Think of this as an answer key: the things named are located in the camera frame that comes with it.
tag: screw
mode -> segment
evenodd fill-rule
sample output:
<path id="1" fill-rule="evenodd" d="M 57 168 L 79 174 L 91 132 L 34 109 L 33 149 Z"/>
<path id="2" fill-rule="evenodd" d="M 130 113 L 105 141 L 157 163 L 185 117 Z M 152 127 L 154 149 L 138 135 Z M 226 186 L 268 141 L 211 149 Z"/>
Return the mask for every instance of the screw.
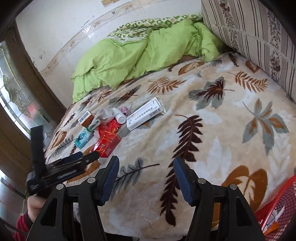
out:
<path id="1" fill-rule="evenodd" d="M 94 177 L 90 177 L 89 179 L 87 179 L 88 183 L 94 183 L 96 181 L 96 179 Z"/>
<path id="2" fill-rule="evenodd" d="M 205 184 L 206 183 L 206 180 L 204 178 L 199 178 L 197 180 L 200 184 Z"/>
<path id="3" fill-rule="evenodd" d="M 233 183 L 232 183 L 232 184 L 230 184 L 230 185 L 229 185 L 229 187 L 230 187 L 232 190 L 235 190 L 235 189 L 237 189 L 237 185 L 235 185 L 235 184 L 233 184 Z"/>
<path id="4" fill-rule="evenodd" d="M 57 185 L 57 190 L 61 190 L 61 189 L 63 189 L 64 188 L 64 185 L 63 184 L 58 184 Z"/>

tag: decorative tile border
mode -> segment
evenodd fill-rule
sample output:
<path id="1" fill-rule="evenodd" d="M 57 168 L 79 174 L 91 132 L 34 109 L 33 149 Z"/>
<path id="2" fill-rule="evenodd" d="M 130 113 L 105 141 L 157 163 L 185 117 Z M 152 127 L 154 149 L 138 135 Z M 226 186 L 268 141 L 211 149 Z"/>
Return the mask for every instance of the decorative tile border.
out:
<path id="1" fill-rule="evenodd" d="M 63 57 L 78 43 L 80 43 L 85 37 L 92 34 L 94 31 L 110 22 L 111 20 L 131 11 L 134 11 L 138 8 L 145 7 L 151 4 L 155 4 L 162 1 L 168 0 L 134 0 L 131 2 L 127 2 L 107 13 L 98 17 L 90 24 L 85 26 L 82 30 L 80 30 L 77 34 L 75 34 L 64 46 L 61 48 L 58 53 L 53 57 L 50 63 L 47 65 L 45 69 L 43 69 L 40 74 L 42 77 L 46 77 L 50 74 L 50 72 L 57 66 L 57 64 L 63 59 Z"/>

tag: white bottle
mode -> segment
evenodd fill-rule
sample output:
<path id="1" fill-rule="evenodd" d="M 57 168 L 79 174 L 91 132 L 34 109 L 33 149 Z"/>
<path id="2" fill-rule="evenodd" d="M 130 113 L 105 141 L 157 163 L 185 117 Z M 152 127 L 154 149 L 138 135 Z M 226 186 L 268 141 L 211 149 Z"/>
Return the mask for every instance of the white bottle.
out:
<path id="1" fill-rule="evenodd" d="M 113 114 L 119 124 L 122 125 L 126 122 L 126 116 L 120 110 L 113 108 Z"/>

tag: red plastic basket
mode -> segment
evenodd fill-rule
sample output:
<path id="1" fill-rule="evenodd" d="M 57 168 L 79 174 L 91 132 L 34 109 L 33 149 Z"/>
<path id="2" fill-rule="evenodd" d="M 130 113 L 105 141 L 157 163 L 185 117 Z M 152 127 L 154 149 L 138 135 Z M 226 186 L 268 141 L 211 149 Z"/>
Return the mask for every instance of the red plastic basket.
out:
<path id="1" fill-rule="evenodd" d="M 267 241 L 276 241 L 282 235 L 294 213 L 296 212 L 296 175 L 291 177 L 275 198 L 263 208 L 255 212 L 255 216 L 260 224 L 261 229 L 265 228 L 269 216 L 276 207 L 281 210 L 285 205 L 283 214 L 278 219 L 279 228 L 265 236 Z"/>

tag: barcode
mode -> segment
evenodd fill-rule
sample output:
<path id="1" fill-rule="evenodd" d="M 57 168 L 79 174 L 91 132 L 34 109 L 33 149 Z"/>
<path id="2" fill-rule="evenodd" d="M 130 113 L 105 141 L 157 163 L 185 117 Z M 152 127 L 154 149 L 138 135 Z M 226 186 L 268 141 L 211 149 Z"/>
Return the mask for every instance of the barcode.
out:
<path id="1" fill-rule="evenodd" d="M 160 109 L 158 108 L 157 110 L 153 111 L 151 114 L 150 114 L 150 117 L 152 118 L 153 116 L 157 115 L 158 113 L 160 113 Z"/>
<path id="2" fill-rule="evenodd" d="M 83 120 L 84 120 L 86 117 L 88 117 L 89 115 L 90 115 L 90 112 L 89 112 L 89 111 L 85 112 L 85 114 L 84 114 L 82 117 L 80 117 L 80 119 L 78 120 L 79 123 L 82 123 Z"/>

